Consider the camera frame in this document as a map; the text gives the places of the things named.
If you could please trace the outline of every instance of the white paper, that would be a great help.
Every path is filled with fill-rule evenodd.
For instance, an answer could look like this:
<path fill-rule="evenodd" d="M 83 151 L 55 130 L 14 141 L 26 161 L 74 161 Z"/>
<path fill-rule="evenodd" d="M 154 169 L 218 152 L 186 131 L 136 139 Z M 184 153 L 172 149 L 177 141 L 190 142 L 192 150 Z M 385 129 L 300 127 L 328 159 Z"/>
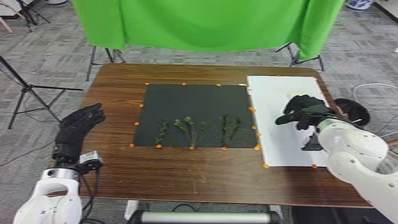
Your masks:
<path fill-rule="evenodd" d="M 311 128 L 298 131 L 295 122 L 275 125 L 282 110 L 295 95 L 309 95 L 325 100 L 312 77 L 248 76 L 248 94 L 259 132 L 264 164 L 268 166 L 323 166 L 327 152 L 303 152 L 302 147 L 314 133 Z"/>

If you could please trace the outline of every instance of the cable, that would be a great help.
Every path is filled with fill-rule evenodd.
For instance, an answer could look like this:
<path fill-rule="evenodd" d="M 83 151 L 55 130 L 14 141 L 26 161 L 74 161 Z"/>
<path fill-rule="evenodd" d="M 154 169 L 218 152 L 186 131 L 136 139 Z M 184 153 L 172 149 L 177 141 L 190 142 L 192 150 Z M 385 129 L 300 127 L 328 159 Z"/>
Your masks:
<path fill-rule="evenodd" d="M 16 156 L 5 163 L 0 164 L 0 167 L 3 167 L 9 163 L 12 163 L 23 156 L 26 156 L 32 152 L 39 151 L 41 149 L 44 149 L 51 143 L 55 142 L 55 140 L 51 142 L 46 143 L 46 145 L 42 145 L 37 149 L 32 149 L 30 151 L 26 151 L 19 156 Z"/>
<path fill-rule="evenodd" d="M 88 199 L 88 202 L 85 203 L 85 206 L 83 206 L 83 211 L 87 210 L 87 212 L 85 212 L 83 218 L 80 220 L 80 224 L 83 224 L 83 223 L 104 224 L 103 221 L 99 221 L 97 219 L 88 218 L 88 215 L 90 215 L 90 212 L 92 212 L 92 207 L 94 207 L 94 199 L 96 199 L 96 194 L 97 194 L 97 188 L 99 188 L 99 169 L 96 169 L 94 192 L 90 190 L 90 186 L 88 186 L 88 183 L 87 183 L 83 175 L 81 175 L 81 180 L 83 180 L 83 184 L 85 184 L 85 188 L 87 188 L 90 199 Z"/>
<path fill-rule="evenodd" d="M 90 224 L 104 224 L 104 222 L 101 221 L 101 220 L 97 220 L 97 219 L 85 219 L 83 220 L 83 222 L 80 222 L 80 223 L 90 223 Z"/>
<path fill-rule="evenodd" d="M 385 123 L 385 125 L 382 126 L 382 128 L 378 129 L 378 131 L 375 132 L 375 134 L 380 133 L 380 131 L 385 129 L 385 127 L 389 126 L 389 124 L 392 123 L 392 120 L 396 119 L 398 114 L 394 115 L 394 117 L 391 118 L 389 122 Z"/>
<path fill-rule="evenodd" d="M 193 206 L 188 205 L 188 204 L 179 204 L 179 205 L 172 208 L 170 211 L 176 212 L 177 208 L 183 207 L 183 206 L 190 207 L 190 209 L 192 209 L 193 212 L 199 212 L 197 209 L 193 208 Z"/>
<path fill-rule="evenodd" d="M 359 100 L 357 100 L 357 89 L 366 87 L 366 86 L 385 86 L 389 88 L 394 88 L 398 89 L 396 86 L 389 85 L 389 84 L 383 84 L 383 83 L 367 83 L 367 84 L 360 84 L 353 87 L 353 90 L 351 90 L 351 98 L 353 98 L 353 101 L 360 104 Z M 385 129 L 385 127 L 389 126 L 389 124 L 392 123 L 394 119 L 396 119 L 398 115 L 391 118 L 389 122 L 385 123 L 385 125 L 382 126 L 382 128 L 378 129 L 378 131 L 375 132 L 375 134 L 380 133 L 380 131 Z M 382 135 L 380 138 L 387 137 L 389 135 L 396 134 L 398 131 L 391 132 L 389 134 Z"/>
<path fill-rule="evenodd" d="M 387 137 L 389 135 L 398 134 L 398 131 L 392 131 L 391 133 L 387 133 L 385 135 L 380 136 L 380 138 Z"/>

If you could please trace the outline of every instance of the black cable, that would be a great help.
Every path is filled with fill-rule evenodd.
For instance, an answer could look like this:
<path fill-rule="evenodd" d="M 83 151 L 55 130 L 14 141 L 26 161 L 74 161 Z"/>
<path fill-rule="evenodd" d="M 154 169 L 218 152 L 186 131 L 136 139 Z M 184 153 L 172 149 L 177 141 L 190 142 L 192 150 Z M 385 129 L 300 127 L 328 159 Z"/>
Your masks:
<path fill-rule="evenodd" d="M 30 151 L 26 151 L 19 156 L 16 156 L 5 163 L 0 164 L 0 167 L 5 166 L 9 163 L 12 163 L 23 156 L 26 156 L 32 152 L 39 151 L 41 149 L 44 149 L 51 143 L 55 142 L 55 140 L 51 142 L 46 143 L 46 145 L 42 145 L 37 149 L 32 149 Z"/>
<path fill-rule="evenodd" d="M 96 185 L 94 185 L 94 193 L 92 193 L 92 197 L 90 200 L 83 206 L 83 210 L 87 209 L 88 204 L 94 203 L 94 198 L 96 198 L 96 194 L 97 194 L 97 186 L 99 186 L 99 169 L 96 170 Z"/>
<path fill-rule="evenodd" d="M 90 223 L 90 224 L 97 224 L 97 223 L 99 223 L 99 224 L 104 224 L 104 222 L 103 222 L 101 220 L 97 220 L 97 219 L 90 219 L 90 218 L 88 218 L 88 219 L 83 219 L 81 224 L 83 224 L 83 223 Z"/>
<path fill-rule="evenodd" d="M 193 208 L 193 206 L 188 205 L 188 204 L 179 204 L 179 205 L 172 208 L 170 211 L 176 212 L 177 208 L 183 207 L 183 206 L 190 207 L 190 209 L 192 209 L 193 212 L 199 212 L 197 209 Z"/>
<path fill-rule="evenodd" d="M 101 223 L 101 224 L 104 224 L 103 221 L 99 221 L 97 219 L 88 218 L 88 215 L 90 215 L 90 212 L 92 212 L 92 207 L 94 207 L 94 199 L 96 199 L 96 194 L 97 194 L 97 188 L 99 188 L 99 169 L 96 170 L 94 192 L 90 190 L 90 186 L 88 186 L 88 183 L 87 183 L 87 180 L 85 180 L 83 175 L 81 175 L 81 180 L 83 180 L 83 184 L 85 184 L 85 188 L 87 188 L 87 192 L 88 192 L 90 199 L 88 199 L 88 202 L 85 203 L 85 206 L 83 206 L 83 211 L 87 210 L 87 212 L 85 212 L 83 218 L 80 220 L 80 224 L 92 223 L 92 221 L 97 222 L 97 223 Z"/>

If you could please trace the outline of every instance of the dark green mat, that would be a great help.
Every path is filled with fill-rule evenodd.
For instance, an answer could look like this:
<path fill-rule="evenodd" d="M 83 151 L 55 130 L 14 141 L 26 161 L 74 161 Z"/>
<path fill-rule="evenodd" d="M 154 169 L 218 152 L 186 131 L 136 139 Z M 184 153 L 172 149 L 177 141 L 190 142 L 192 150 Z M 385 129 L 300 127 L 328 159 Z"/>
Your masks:
<path fill-rule="evenodd" d="M 208 123 L 200 137 L 199 147 L 222 147 L 224 119 L 231 121 L 227 128 L 229 136 L 234 129 L 236 118 L 240 128 L 234 137 L 227 141 L 227 147 L 256 146 L 256 131 L 252 130 L 254 120 L 248 111 L 248 95 L 245 86 L 209 85 L 149 85 L 145 89 L 144 108 L 140 113 L 140 125 L 136 127 L 133 144 L 135 146 L 154 146 L 160 135 L 160 127 L 168 120 L 168 128 L 161 145 L 188 147 L 188 137 L 174 127 L 174 120 L 183 121 L 190 116 L 193 119 L 193 130 L 199 133 L 199 123 Z"/>

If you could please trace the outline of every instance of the green backdrop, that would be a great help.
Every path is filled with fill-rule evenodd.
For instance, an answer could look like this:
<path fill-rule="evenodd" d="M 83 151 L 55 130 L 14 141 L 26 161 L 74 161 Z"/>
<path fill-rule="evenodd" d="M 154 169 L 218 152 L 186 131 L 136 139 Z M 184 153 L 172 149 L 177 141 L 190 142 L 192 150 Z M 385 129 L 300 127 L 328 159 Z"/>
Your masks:
<path fill-rule="evenodd" d="M 88 43 L 240 51 L 293 42 L 318 56 L 344 0 L 73 0 Z"/>

